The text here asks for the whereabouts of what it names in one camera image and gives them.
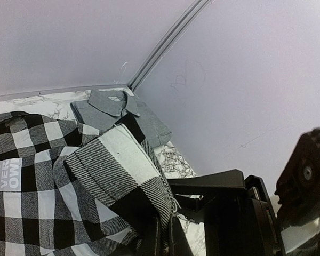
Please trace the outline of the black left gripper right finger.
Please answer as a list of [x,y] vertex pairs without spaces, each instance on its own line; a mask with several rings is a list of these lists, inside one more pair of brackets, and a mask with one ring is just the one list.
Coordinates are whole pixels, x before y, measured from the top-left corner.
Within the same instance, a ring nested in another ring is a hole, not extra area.
[[320,217],[320,127],[299,138],[276,183],[283,228],[303,226]]

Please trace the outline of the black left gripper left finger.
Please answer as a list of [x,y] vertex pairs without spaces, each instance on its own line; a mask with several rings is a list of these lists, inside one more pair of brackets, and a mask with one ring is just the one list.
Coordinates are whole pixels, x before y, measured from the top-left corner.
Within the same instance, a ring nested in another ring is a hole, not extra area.
[[246,194],[243,172],[237,169],[167,181],[179,203],[179,213],[195,223],[206,222]]

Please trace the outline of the black white plaid shirt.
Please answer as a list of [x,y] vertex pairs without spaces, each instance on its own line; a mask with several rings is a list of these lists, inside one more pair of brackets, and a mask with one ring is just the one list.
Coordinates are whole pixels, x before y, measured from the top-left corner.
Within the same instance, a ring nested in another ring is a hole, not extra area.
[[176,211],[131,114],[107,131],[0,114],[0,255],[169,255]]

